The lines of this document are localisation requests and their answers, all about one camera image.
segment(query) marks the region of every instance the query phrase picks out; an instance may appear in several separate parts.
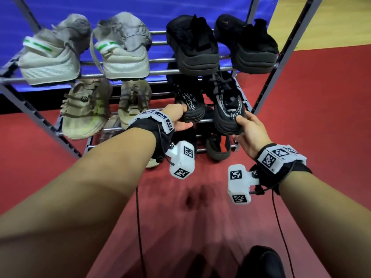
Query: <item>person's right hand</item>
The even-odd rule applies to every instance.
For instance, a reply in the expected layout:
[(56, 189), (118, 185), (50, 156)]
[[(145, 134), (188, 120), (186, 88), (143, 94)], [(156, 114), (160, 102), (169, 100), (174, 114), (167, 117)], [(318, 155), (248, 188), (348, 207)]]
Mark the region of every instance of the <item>person's right hand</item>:
[(254, 159), (260, 149), (272, 143), (263, 123), (251, 112), (246, 111), (246, 118), (237, 116), (236, 122), (243, 127), (243, 133), (232, 137), (250, 158)]

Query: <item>orange stripe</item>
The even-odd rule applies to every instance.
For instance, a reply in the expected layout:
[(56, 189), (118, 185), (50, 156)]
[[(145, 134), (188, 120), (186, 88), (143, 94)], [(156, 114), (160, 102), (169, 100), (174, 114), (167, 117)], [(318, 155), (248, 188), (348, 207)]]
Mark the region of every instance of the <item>orange stripe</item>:
[(221, 136), (220, 150), (221, 152), (227, 152), (227, 149), (225, 147), (225, 136)]

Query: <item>person's right arm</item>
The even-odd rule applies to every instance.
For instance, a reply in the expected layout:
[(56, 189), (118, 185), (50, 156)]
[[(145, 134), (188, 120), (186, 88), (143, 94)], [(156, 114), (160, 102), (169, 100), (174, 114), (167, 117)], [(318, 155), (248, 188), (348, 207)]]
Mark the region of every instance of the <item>person's right arm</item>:
[[(271, 143), (264, 125), (247, 112), (234, 138), (249, 157)], [(371, 277), (371, 212), (307, 172), (291, 172), (280, 184), (285, 205), (332, 277)]]

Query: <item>person's left arm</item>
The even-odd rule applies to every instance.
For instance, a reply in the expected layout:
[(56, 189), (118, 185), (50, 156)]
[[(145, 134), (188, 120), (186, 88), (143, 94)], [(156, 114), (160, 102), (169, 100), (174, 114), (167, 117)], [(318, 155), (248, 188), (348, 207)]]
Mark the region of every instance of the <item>person's left arm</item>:
[[(177, 121), (180, 104), (163, 112)], [(191, 127), (177, 122), (175, 129)], [(132, 128), (96, 146), (0, 217), (4, 278), (85, 277), (136, 189), (156, 146)]]

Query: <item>hand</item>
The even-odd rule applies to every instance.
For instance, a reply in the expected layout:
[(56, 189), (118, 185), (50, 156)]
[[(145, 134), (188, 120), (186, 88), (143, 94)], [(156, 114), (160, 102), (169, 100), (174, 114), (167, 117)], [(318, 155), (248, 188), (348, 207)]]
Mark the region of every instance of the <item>hand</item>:
[(179, 122), (178, 120), (183, 116), (183, 113), (187, 111), (185, 104), (169, 104), (161, 112), (165, 113), (171, 118), (174, 124), (175, 131), (184, 131), (193, 126), (193, 123)]
[(272, 143), (263, 123), (251, 112), (246, 111), (246, 118), (237, 116), (236, 122), (243, 127), (243, 133), (232, 137), (241, 144), (250, 158), (254, 159), (260, 149)]

